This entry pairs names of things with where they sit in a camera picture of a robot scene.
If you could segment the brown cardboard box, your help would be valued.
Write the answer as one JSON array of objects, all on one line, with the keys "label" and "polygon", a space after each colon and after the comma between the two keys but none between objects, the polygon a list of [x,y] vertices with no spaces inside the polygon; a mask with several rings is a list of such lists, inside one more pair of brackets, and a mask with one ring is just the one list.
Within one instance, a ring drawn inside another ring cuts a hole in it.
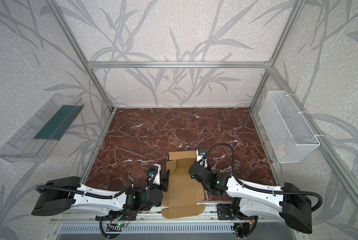
[{"label": "brown cardboard box", "polygon": [[166,219],[193,217],[202,214],[206,205],[205,191],[201,183],[192,179],[190,167],[196,163],[196,151],[170,152],[166,162],[169,172],[167,192],[163,193],[161,214]]}]

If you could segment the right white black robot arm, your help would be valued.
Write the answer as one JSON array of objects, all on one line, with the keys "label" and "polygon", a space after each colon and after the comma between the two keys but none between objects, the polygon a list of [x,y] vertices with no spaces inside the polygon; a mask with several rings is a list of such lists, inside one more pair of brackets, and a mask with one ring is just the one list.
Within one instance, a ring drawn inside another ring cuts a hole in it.
[{"label": "right white black robot arm", "polygon": [[283,220],[298,232],[312,233],[312,202],[309,193],[295,185],[265,186],[217,173],[194,163],[189,169],[190,177],[201,183],[213,196],[233,198],[230,211],[234,217],[268,217]]}]

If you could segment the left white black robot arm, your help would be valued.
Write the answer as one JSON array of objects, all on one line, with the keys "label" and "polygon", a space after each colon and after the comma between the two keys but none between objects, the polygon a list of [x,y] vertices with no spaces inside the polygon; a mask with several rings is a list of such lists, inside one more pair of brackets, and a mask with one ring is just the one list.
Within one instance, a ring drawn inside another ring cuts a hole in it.
[{"label": "left white black robot arm", "polygon": [[152,166],[147,171],[147,187],[132,185],[118,192],[89,187],[80,183],[79,177],[51,180],[35,188],[40,197],[31,214],[55,216],[62,212],[82,212],[97,217],[121,215],[130,220],[138,212],[161,205],[163,193],[168,190],[169,174]]}]

